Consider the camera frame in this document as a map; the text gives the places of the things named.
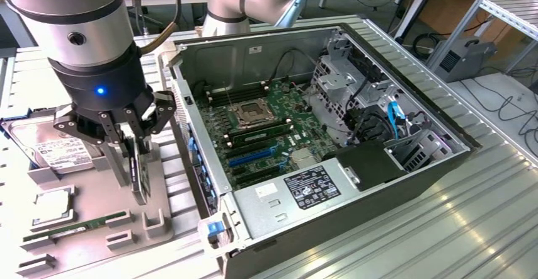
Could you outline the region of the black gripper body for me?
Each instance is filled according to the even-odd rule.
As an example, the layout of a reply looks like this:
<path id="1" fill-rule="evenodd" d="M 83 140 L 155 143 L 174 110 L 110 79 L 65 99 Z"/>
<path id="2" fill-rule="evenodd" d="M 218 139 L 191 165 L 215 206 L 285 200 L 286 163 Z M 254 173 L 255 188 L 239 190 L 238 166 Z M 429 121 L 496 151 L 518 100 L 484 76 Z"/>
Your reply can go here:
<path id="1" fill-rule="evenodd" d="M 99 123 L 109 112 L 115 123 L 141 122 L 154 102 L 154 94 L 145 79 L 141 49 L 131 43 L 111 62 L 78 67 L 50 59 L 50 64 L 73 100 L 70 106 L 57 108 L 57 118 L 81 116 Z"/>

